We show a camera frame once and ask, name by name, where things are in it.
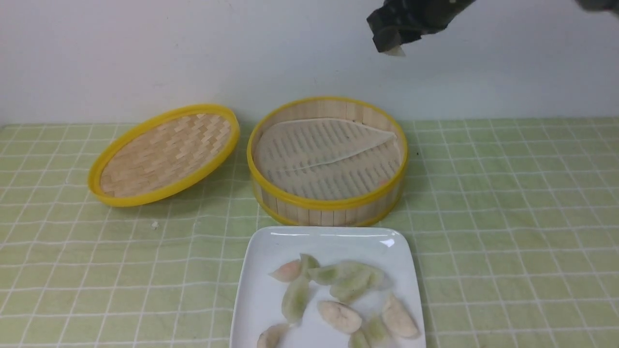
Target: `black robotic arm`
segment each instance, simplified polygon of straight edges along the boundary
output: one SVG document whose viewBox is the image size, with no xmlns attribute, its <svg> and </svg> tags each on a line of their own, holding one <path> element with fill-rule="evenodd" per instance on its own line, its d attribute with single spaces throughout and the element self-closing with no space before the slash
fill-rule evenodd
<svg viewBox="0 0 619 348">
<path fill-rule="evenodd" d="M 619 0 L 575 0 L 584 11 L 611 12 L 619 17 Z M 367 18 L 379 52 L 447 28 L 475 0 L 385 0 Z"/>
</svg>

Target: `woven bamboo lid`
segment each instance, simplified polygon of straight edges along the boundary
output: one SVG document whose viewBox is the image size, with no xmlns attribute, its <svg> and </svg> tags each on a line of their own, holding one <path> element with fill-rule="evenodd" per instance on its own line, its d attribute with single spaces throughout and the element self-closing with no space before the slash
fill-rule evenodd
<svg viewBox="0 0 619 348">
<path fill-rule="evenodd" d="M 295 196 L 336 201 L 368 194 L 402 165 L 392 131 L 337 118 L 279 122 L 254 152 L 262 175 Z"/>
<path fill-rule="evenodd" d="M 218 105 L 169 111 L 112 143 L 91 168 L 90 189 L 111 206 L 138 206 L 169 197 L 223 163 L 239 133 L 233 112 Z"/>
</svg>

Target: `pink dumpling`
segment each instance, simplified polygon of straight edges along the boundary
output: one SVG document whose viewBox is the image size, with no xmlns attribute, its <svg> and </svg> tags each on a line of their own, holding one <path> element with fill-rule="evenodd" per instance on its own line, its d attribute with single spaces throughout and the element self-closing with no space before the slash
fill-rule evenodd
<svg viewBox="0 0 619 348">
<path fill-rule="evenodd" d="M 296 259 L 281 265 L 269 275 L 283 283 L 294 281 L 301 274 L 301 260 Z"/>
</svg>

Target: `white dumpling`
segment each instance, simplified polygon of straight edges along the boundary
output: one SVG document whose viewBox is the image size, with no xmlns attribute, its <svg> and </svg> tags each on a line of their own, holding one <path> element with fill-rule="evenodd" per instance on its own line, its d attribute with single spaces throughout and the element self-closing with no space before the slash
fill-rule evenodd
<svg viewBox="0 0 619 348">
<path fill-rule="evenodd" d="M 391 335 L 378 315 L 374 315 L 365 325 L 365 337 L 372 348 L 387 347 L 391 343 Z"/>
<path fill-rule="evenodd" d="M 310 280 L 299 277 L 292 281 L 282 299 L 282 314 L 289 324 L 301 321 L 310 297 Z"/>
<path fill-rule="evenodd" d="M 366 269 L 355 272 L 331 286 L 329 293 L 339 302 L 352 303 L 368 290 L 371 273 Z"/>
<path fill-rule="evenodd" d="M 258 337 L 256 348 L 276 348 L 282 336 L 288 331 L 288 324 L 277 324 L 266 329 Z"/>
<path fill-rule="evenodd" d="M 363 330 L 357 330 L 348 340 L 348 348 L 371 348 Z"/>
<path fill-rule="evenodd" d="M 419 329 L 413 318 L 393 293 L 389 294 L 383 305 L 383 321 L 396 336 L 413 338 L 419 335 Z"/>
<path fill-rule="evenodd" d="M 361 327 L 361 316 L 354 309 L 335 301 L 318 302 L 318 313 L 334 329 L 352 334 Z"/>
<path fill-rule="evenodd" d="M 296 259 L 281 265 L 269 275 L 283 283 L 294 281 L 301 274 L 301 260 Z"/>
</svg>

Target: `green dumpling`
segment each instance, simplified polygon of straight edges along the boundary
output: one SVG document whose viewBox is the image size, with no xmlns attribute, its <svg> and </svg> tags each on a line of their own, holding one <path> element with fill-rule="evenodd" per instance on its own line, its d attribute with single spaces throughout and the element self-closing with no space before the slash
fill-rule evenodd
<svg viewBox="0 0 619 348">
<path fill-rule="evenodd" d="M 320 285 L 332 285 L 337 281 L 340 273 L 336 264 L 308 269 L 309 278 Z"/>
<path fill-rule="evenodd" d="M 363 330 L 359 329 L 350 335 L 348 340 L 348 348 L 371 348 Z"/>
<path fill-rule="evenodd" d="M 340 277 L 365 269 L 370 272 L 370 288 L 375 289 L 383 284 L 385 273 L 382 269 L 358 261 L 342 261 L 339 263 Z"/>
<path fill-rule="evenodd" d="M 320 268 L 320 263 L 318 263 L 318 260 L 310 254 L 301 254 L 301 275 L 305 276 L 307 279 L 310 279 L 311 276 L 309 274 L 309 270 L 315 268 Z"/>
<path fill-rule="evenodd" d="M 365 325 L 365 337 L 372 347 L 384 347 L 391 341 L 387 326 L 379 315 L 374 315 Z"/>
<path fill-rule="evenodd" d="M 352 303 L 370 288 L 370 277 L 371 272 L 367 269 L 354 272 L 333 284 L 329 293 L 339 302 Z"/>
<path fill-rule="evenodd" d="M 292 281 L 282 299 L 282 314 L 289 324 L 301 321 L 310 297 L 310 280 L 300 276 Z"/>
</svg>

